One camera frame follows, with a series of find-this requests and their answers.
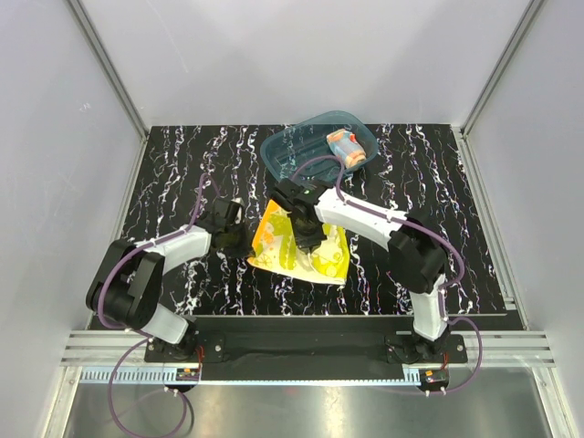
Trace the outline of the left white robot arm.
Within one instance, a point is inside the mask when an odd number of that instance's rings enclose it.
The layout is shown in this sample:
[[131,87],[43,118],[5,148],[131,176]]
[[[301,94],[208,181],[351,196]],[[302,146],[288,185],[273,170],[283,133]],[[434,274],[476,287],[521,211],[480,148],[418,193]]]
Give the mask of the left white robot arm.
[[133,329],[165,342],[178,361],[197,349],[194,322],[160,303],[162,282],[174,268],[213,251],[233,258],[254,253],[245,206],[239,198],[218,198],[208,212],[157,239],[109,245],[86,295],[86,306],[107,327]]

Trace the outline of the yellow patterned towel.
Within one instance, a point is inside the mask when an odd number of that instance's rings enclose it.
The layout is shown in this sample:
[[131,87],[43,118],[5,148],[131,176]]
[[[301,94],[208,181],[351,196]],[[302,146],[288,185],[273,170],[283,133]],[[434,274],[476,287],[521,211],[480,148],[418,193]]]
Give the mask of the yellow patterned towel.
[[330,224],[324,224],[323,231],[325,240],[320,247],[303,252],[296,245],[285,211],[270,201],[252,241],[255,254],[247,263],[309,283],[343,286],[350,260],[346,232]]

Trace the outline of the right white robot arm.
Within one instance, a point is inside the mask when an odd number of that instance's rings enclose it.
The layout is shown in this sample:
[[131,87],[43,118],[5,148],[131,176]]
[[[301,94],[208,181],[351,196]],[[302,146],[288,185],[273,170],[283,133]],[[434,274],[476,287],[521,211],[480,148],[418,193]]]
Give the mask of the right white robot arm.
[[287,214],[298,249],[315,252],[326,240],[324,226],[335,225],[366,238],[388,253],[394,280],[410,293],[414,350],[425,361],[447,350],[443,296],[448,261],[446,243],[405,212],[368,203],[322,181],[302,185],[280,181],[270,198]]

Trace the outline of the orange polka dot towel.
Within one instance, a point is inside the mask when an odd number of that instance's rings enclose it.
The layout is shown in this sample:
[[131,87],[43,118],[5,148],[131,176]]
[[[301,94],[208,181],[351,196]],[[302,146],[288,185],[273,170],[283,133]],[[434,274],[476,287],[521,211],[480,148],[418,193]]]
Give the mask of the orange polka dot towel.
[[349,130],[331,132],[326,140],[332,153],[342,160],[346,168],[354,167],[367,158],[366,152],[357,142],[356,135]]

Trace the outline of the teal plastic basin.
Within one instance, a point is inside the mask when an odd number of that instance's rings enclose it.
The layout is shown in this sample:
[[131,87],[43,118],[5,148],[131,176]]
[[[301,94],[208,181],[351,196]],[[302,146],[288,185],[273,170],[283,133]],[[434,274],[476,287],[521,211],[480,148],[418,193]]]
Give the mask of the teal plastic basin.
[[260,147],[261,158],[279,181],[300,171],[298,179],[316,178],[332,182],[337,178],[340,163],[339,157],[330,150],[326,137],[340,129],[353,132],[367,155],[364,162],[345,167],[344,174],[349,176],[376,157],[379,144],[365,124],[342,110],[325,112],[271,135]]

